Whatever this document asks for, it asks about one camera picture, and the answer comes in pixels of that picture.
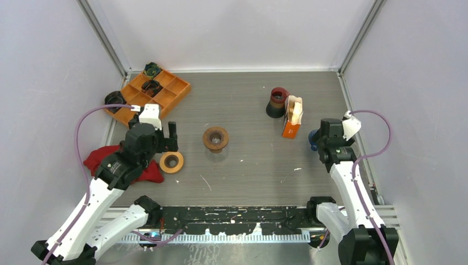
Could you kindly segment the blue glass dripper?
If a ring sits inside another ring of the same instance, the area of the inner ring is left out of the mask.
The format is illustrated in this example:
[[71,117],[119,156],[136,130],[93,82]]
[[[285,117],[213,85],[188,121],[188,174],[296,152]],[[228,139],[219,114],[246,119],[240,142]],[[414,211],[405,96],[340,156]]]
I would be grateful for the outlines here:
[[308,135],[308,141],[312,151],[318,151],[318,145],[314,141],[314,135],[318,132],[318,129],[312,130]]

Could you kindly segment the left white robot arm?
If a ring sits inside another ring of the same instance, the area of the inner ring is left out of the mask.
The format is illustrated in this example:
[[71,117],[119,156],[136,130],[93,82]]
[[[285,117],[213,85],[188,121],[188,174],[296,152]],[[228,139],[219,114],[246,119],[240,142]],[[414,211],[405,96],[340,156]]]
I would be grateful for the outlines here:
[[149,123],[136,123],[119,149],[104,158],[79,205],[48,239],[36,241],[31,252],[43,264],[95,264],[113,244],[132,230],[156,227],[163,211],[146,195],[123,214],[98,227],[110,206],[137,180],[157,153],[178,151],[177,125],[168,123],[169,136]]

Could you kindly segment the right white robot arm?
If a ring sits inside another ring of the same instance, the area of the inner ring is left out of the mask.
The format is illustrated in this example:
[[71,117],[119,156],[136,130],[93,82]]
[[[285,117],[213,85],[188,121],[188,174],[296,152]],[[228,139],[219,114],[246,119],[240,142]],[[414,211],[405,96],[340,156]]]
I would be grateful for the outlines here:
[[359,176],[352,137],[361,122],[354,118],[323,118],[309,134],[320,161],[334,180],[344,208],[332,197],[311,197],[306,218],[310,225],[326,227],[326,235],[338,244],[341,264],[394,264],[399,242],[395,228],[379,216]]

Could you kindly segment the dark wooden dripper stand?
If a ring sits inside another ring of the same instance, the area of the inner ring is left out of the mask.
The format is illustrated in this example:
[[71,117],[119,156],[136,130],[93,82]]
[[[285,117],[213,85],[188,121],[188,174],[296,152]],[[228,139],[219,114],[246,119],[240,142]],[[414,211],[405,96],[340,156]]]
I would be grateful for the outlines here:
[[213,126],[205,130],[202,140],[211,153],[221,153],[228,144],[229,135],[224,128]]

